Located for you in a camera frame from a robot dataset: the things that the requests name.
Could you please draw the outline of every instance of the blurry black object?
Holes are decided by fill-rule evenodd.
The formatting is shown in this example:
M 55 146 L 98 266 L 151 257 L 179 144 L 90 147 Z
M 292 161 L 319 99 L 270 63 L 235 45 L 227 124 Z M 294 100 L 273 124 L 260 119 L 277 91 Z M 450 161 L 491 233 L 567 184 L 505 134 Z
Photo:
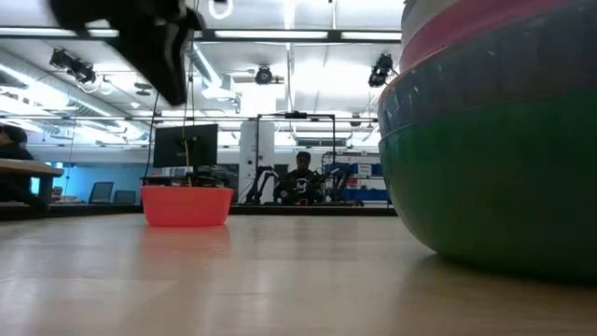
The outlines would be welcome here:
M 93 71 L 93 64 L 84 63 L 76 57 L 71 56 L 64 49 L 55 49 L 49 64 L 58 70 L 66 70 L 66 73 L 75 78 L 79 83 L 94 83 L 97 79 Z
M 106 42 L 171 105 L 187 101 L 183 52 L 200 14 L 182 0 L 48 0 L 61 28 L 89 36 L 86 24 L 107 20 L 119 36 Z
M 380 59 L 375 63 L 375 66 L 373 66 L 371 69 L 371 76 L 369 76 L 369 86 L 371 88 L 379 88 L 383 86 L 391 72 L 394 72 L 394 61 L 392 61 L 392 55 L 382 54 Z

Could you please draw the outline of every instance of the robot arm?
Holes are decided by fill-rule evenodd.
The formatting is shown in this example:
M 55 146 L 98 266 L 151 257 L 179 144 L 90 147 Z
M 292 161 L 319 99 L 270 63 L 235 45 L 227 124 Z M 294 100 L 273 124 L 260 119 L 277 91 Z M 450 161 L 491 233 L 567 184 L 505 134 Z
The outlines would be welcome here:
M 171 105 L 187 101 L 184 49 L 204 27 L 183 0 L 48 0 L 58 25 L 89 35 L 87 24 L 107 20 L 118 30 L 106 41 Z

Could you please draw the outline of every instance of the wooden table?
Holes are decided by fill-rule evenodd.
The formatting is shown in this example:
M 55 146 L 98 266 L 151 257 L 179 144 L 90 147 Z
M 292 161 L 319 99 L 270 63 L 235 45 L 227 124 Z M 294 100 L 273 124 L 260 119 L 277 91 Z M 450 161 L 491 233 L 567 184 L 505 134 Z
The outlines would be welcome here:
M 4 174 L 23 174 L 39 178 L 37 198 L 45 204 L 49 204 L 52 197 L 54 177 L 62 176 L 64 170 L 53 168 L 42 162 L 0 159 L 0 175 Z

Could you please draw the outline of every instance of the ceiling camera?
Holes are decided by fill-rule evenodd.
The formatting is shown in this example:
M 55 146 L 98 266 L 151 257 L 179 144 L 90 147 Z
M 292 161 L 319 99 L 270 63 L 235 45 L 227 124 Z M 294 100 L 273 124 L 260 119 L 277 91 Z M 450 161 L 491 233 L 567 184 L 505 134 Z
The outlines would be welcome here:
M 382 54 L 371 69 L 371 76 L 369 76 L 369 86 L 371 88 L 379 88 L 383 86 L 391 72 L 395 72 L 392 55 Z
M 97 79 L 93 71 L 93 64 L 84 63 L 71 56 L 66 50 L 55 49 L 49 64 L 59 70 L 66 70 L 66 74 L 75 78 L 79 83 L 93 83 Z

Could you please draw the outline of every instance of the white pillar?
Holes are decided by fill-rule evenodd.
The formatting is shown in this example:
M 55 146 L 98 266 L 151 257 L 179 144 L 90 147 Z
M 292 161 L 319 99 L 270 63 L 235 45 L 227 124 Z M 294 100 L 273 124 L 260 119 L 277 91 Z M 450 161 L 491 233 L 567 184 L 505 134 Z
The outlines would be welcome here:
M 271 166 L 275 164 L 274 152 L 274 133 L 275 125 L 271 121 L 261 121 L 259 123 L 259 166 Z M 239 203 L 244 203 L 246 194 L 251 189 L 256 177 L 257 140 L 256 123 L 254 121 L 245 121 L 241 125 L 241 151 L 239 159 Z M 273 201 L 273 178 L 271 178 L 263 189 L 261 202 Z

